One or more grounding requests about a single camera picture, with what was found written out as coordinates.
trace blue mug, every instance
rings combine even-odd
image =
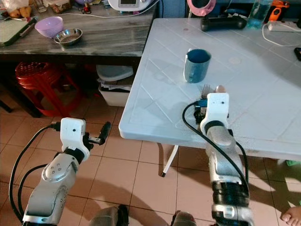
[[[185,57],[184,78],[188,83],[202,81],[207,73],[211,54],[203,49],[189,49]]]

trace tiled floor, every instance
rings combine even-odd
[[[8,182],[16,157],[33,134],[59,117],[35,119],[9,97],[0,99],[14,108],[11,114],[0,109],[0,222],[19,225],[8,200]],[[86,226],[101,209],[118,204],[129,207],[131,226],[166,226],[176,210],[188,211],[199,226],[213,223],[212,190],[208,158],[204,150],[180,147],[165,178],[160,177],[173,146],[120,137],[118,123],[122,107],[107,106],[101,97],[84,99],[73,117],[87,120],[87,131],[97,136],[106,121],[113,122],[107,142],[95,146],[90,158],[81,164],[77,181],[69,197],[60,226]],[[25,172],[48,163],[61,149],[59,133],[47,130],[31,145],[16,172],[15,188]],[[249,157],[250,207],[257,226],[284,226],[279,218],[290,206],[301,201],[301,166],[287,167],[285,162]],[[41,169],[25,182],[23,206],[40,180]]]

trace human foot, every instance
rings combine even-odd
[[[281,219],[291,226],[301,226],[301,206],[289,208]]]

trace orange tool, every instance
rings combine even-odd
[[[269,16],[270,21],[280,20],[284,11],[290,7],[290,3],[288,1],[279,1],[274,0],[271,8],[274,8],[271,15]]]

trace fork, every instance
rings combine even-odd
[[[202,90],[201,98],[202,99],[207,99],[207,95],[210,93],[210,85],[205,84]]]

